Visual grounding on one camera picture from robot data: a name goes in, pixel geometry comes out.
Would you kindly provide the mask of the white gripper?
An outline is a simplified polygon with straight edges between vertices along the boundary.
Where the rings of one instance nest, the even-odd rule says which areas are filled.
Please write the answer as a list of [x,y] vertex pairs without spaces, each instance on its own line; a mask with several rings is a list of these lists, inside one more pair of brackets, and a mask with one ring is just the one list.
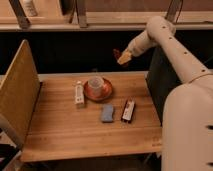
[[129,62],[132,56],[139,57],[154,46],[155,42],[149,37],[147,31],[143,31],[129,42],[126,50],[118,58],[117,63],[123,65]]

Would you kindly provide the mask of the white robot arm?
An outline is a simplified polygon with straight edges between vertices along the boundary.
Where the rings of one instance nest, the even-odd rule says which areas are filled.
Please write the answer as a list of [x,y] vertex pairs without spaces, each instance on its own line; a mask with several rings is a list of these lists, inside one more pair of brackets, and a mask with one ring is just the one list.
[[123,65],[160,46],[181,84],[166,98],[162,123],[161,171],[213,171],[213,72],[175,37],[162,16],[149,19],[118,63]]

